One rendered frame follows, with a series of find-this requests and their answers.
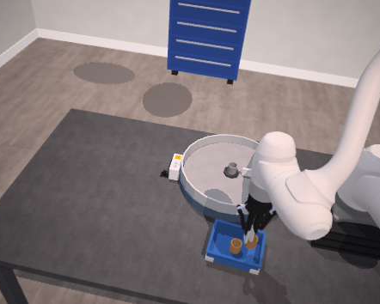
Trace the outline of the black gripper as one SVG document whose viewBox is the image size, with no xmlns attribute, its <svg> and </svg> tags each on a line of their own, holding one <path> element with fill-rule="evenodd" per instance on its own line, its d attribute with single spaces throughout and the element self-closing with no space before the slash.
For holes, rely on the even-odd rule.
<svg viewBox="0 0 380 304">
<path fill-rule="evenodd" d="M 249 213 L 248 220 L 246 223 L 244 220 L 245 209 Z M 250 194 L 248 195 L 248 200 L 247 202 L 245 202 L 244 205 L 242 206 L 240 204 L 237 205 L 237 212 L 239 213 L 241 217 L 242 229 L 245 229 L 244 236 L 243 236 L 244 243 L 247 243 L 248 240 L 252 242 L 255 236 L 254 233 L 258 233 L 258 229 L 263 230 L 265 226 L 271 221 L 271 219 L 277 215 L 277 212 L 272 206 L 272 203 L 259 202 L 255 200 L 254 198 L 252 198 Z"/>
</svg>

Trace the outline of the blue crate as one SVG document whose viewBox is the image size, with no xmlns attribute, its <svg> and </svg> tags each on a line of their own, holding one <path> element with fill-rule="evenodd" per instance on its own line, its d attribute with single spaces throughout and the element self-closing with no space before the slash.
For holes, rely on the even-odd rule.
<svg viewBox="0 0 380 304">
<path fill-rule="evenodd" d="M 266 234 L 266 232 L 258 230 L 256 248 L 249 250 L 245 247 L 244 230 L 242 230 L 241 225 L 215 219 L 205 252 L 205 260 L 225 264 L 258 275 L 263 258 Z M 241 251 L 237 254 L 230 251 L 230 243 L 233 239 L 239 239 L 242 242 Z"/>
</svg>

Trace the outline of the grey metal bushing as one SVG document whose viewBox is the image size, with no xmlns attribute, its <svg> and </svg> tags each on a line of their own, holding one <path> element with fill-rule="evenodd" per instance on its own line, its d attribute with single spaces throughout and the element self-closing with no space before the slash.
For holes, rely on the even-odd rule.
<svg viewBox="0 0 380 304">
<path fill-rule="evenodd" d="M 237 170 L 237 164 L 235 162 L 230 162 L 228 164 L 228 168 L 227 168 L 227 173 L 228 174 L 231 174 L 231 175 L 234 175 L 236 174 L 236 170 Z"/>
</svg>

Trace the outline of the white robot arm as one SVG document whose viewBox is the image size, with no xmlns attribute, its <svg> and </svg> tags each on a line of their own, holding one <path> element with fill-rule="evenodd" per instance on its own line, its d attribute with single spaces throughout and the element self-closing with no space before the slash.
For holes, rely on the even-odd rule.
<svg viewBox="0 0 380 304">
<path fill-rule="evenodd" d="M 250 196 L 272 203 L 286 227 L 305 240 L 325 236 L 332 220 L 380 228 L 380 144 L 363 149 L 379 100 L 380 50 L 359 78 L 331 160 L 301 172 L 293 138 L 267 133 L 254 153 Z"/>
</svg>

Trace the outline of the bronze bushing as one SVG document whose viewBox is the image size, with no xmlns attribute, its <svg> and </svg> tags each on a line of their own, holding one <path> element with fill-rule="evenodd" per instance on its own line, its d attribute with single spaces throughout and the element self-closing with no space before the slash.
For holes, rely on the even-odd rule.
<svg viewBox="0 0 380 304">
<path fill-rule="evenodd" d="M 230 243 L 230 251 L 234 254 L 239 253 L 241 250 L 241 247 L 242 247 L 242 242 L 239 239 L 233 239 Z"/>
<path fill-rule="evenodd" d="M 251 241 L 248 240 L 247 244 L 245 244 L 245 247 L 247 247 L 247 249 L 250 249 L 250 250 L 255 249 L 257 241 L 258 241 L 258 237 L 256 235 L 254 237 L 253 242 L 251 242 Z"/>
</svg>

